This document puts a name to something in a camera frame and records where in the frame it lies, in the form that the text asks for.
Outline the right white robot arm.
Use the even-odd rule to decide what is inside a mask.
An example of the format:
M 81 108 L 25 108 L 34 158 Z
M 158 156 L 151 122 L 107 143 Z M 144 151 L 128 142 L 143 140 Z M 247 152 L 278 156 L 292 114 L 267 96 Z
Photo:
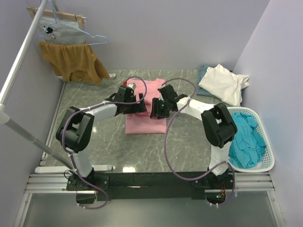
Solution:
M 228 170 L 228 153 L 231 142 L 237 133 L 236 124 L 223 103 L 207 104 L 181 94 L 178 95 L 172 85 L 161 86 L 159 98 L 152 99 L 150 118 L 168 118 L 170 112 L 187 114 L 200 120 L 206 138 L 211 144 L 211 161 L 208 184 L 218 189 L 224 184 L 224 174 Z

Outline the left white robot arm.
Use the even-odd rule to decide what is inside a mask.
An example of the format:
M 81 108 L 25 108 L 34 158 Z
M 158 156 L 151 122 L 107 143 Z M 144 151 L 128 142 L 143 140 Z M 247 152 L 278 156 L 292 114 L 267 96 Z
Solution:
M 70 155 L 73 172 L 79 177 L 78 185 L 82 189 L 89 190 L 95 183 L 94 168 L 85 154 L 94 122 L 119 114 L 147 111 L 144 103 L 147 89 L 138 95 L 135 95 L 134 91 L 134 83 L 121 85 L 116 93 L 97 105 L 81 109 L 72 106 L 66 111 L 55 137 Z

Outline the pink t shirt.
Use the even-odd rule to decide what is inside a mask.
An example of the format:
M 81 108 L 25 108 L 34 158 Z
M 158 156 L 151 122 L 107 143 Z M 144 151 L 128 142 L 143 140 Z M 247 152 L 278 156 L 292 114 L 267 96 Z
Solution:
M 151 118 L 152 99 L 159 98 L 160 93 L 158 88 L 166 80 L 156 79 L 154 81 L 145 81 L 143 84 L 140 80 L 130 79 L 127 83 L 134 83 L 136 85 L 135 95 L 139 93 L 147 94 L 144 98 L 144 103 L 147 111 L 144 113 L 127 114 L 125 117 L 125 134 L 163 134 L 167 128 L 167 121 L 165 118 L 157 119 Z

